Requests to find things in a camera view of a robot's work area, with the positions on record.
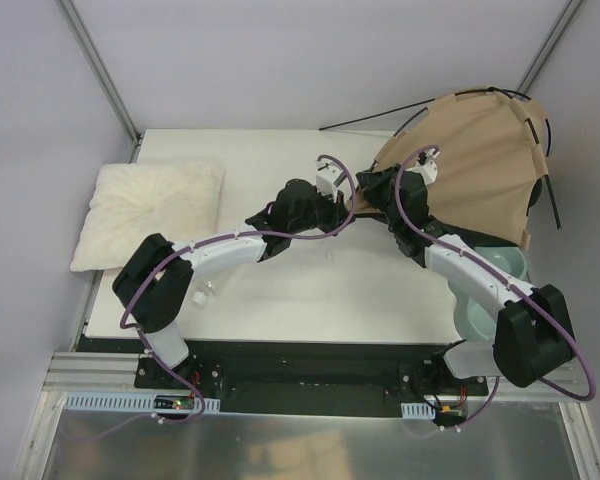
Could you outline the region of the beige pet tent fabric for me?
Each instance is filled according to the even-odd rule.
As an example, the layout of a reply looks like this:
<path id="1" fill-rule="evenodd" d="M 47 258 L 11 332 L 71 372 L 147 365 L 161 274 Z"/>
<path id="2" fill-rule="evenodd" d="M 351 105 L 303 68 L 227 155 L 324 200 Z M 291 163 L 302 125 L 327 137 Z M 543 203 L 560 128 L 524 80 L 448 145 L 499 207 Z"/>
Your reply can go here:
<path id="1" fill-rule="evenodd" d="M 376 173 L 436 145 L 428 205 L 439 221 L 528 248 L 530 202 L 548 174 L 548 115 L 534 99 L 495 88 L 440 97 L 399 127 L 371 164 Z"/>

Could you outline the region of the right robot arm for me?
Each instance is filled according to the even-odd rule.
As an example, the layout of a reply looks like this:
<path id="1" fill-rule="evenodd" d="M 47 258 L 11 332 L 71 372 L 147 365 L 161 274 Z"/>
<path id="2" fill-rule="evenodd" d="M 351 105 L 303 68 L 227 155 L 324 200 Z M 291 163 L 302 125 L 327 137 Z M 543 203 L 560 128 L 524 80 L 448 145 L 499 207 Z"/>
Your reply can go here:
<path id="1" fill-rule="evenodd" d="M 469 377 L 503 376 L 521 388 L 545 380 L 577 356 L 564 295 L 552 285 L 536 287 L 506 272 L 440 223 L 429 212 L 432 178 L 399 167 L 357 176 L 364 200 L 384 217 L 399 250 L 444 277 L 455 293 L 489 316 L 484 334 L 458 331 L 462 342 L 430 369 L 432 387 L 449 395 Z"/>

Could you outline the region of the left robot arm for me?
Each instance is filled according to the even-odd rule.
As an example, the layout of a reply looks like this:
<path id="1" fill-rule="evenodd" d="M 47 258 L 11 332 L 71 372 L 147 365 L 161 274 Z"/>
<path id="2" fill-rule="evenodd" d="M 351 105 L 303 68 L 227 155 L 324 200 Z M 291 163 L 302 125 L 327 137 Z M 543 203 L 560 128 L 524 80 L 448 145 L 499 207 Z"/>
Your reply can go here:
<path id="1" fill-rule="evenodd" d="M 245 264 L 269 260 L 294 240 L 338 235 L 353 222 L 351 197 L 333 183 L 292 179 L 236 231 L 193 243 L 147 236 L 117 274 L 112 290 L 124 308 L 120 327 L 133 330 L 168 388 L 197 388 L 198 370 L 176 325 L 190 286 Z"/>

